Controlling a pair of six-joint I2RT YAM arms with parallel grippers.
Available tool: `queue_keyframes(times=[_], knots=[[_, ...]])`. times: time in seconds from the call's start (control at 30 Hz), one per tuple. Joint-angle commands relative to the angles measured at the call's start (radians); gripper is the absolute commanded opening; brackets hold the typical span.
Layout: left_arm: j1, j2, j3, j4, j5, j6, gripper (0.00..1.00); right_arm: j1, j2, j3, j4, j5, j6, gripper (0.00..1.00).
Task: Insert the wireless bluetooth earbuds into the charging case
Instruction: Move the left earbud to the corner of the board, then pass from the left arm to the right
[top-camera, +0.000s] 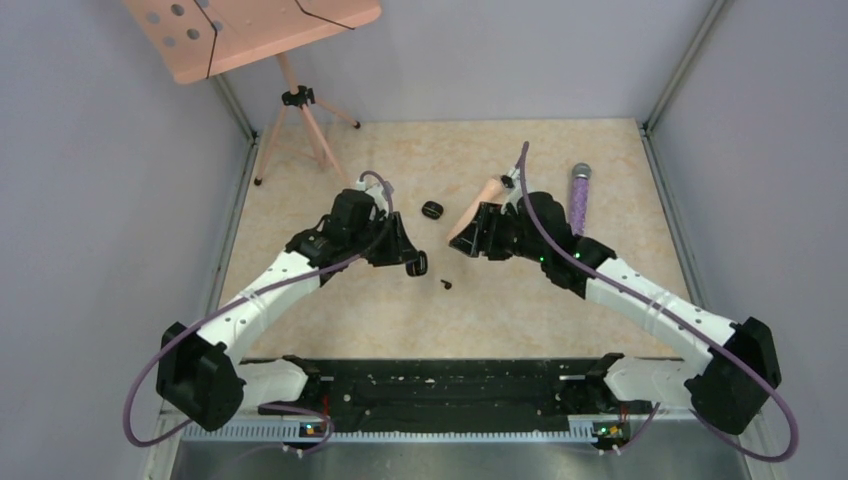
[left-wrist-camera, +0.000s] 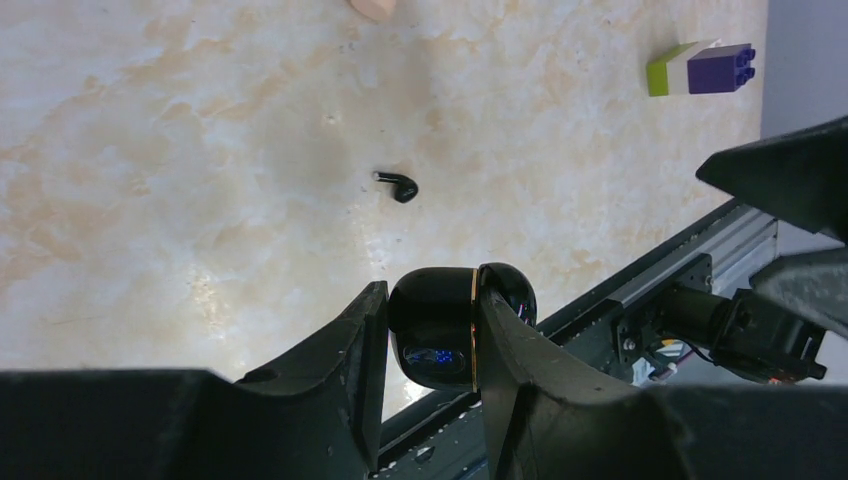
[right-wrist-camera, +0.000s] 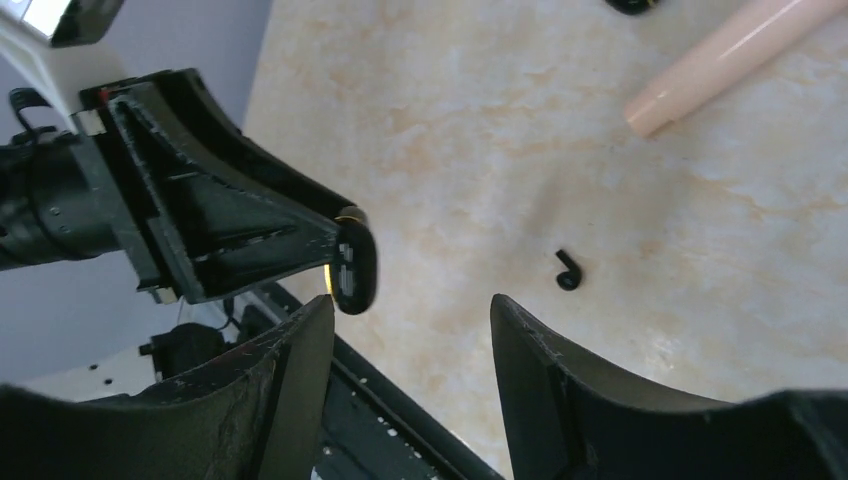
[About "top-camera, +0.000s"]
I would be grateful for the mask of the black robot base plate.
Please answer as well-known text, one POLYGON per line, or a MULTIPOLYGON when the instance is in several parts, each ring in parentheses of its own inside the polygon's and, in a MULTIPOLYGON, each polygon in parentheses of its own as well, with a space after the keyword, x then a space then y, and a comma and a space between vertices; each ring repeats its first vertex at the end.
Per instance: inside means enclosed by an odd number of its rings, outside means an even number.
POLYGON ((555 432, 579 415, 647 414, 601 379, 614 360, 302 359, 307 384, 293 406, 323 413, 339 433, 555 432))

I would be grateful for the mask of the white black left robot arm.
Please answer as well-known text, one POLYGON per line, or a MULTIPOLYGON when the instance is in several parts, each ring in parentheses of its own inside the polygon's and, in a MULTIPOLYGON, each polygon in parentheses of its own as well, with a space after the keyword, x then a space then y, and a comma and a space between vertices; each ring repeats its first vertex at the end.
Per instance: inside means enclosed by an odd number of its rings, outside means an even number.
POLYGON ((156 391, 206 431, 215 431, 250 404, 284 401, 297 413, 319 404, 320 386, 303 369, 281 362, 279 373, 250 373, 239 365, 252 344, 300 299, 361 259, 373 267, 402 265, 423 276, 428 261, 406 234, 392 190, 359 182, 331 211, 286 243, 266 270, 227 305, 162 337, 156 391))

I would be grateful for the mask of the black glossy earbud charging case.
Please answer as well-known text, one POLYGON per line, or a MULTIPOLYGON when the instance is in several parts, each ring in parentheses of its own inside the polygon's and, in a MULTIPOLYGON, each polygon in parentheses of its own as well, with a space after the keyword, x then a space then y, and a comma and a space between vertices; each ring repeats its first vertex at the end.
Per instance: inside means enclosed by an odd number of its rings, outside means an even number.
POLYGON ((421 277, 428 273, 429 261, 425 251, 419 250, 413 260, 405 264, 405 271, 409 277, 421 277))

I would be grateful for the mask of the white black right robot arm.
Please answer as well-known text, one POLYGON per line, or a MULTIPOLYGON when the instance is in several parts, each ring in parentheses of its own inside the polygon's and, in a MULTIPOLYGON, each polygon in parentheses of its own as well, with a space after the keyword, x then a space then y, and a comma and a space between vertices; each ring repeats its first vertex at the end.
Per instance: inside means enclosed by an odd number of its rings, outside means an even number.
POLYGON ((692 409, 717 430, 739 435, 769 397, 763 386, 782 381, 765 323, 734 322, 648 280, 610 247, 574 234, 564 207, 547 192, 505 205, 479 203, 449 245, 471 258, 535 261, 554 285, 623 314, 679 355, 678 362, 615 360, 586 385, 589 404, 600 412, 625 400, 659 402, 692 409))

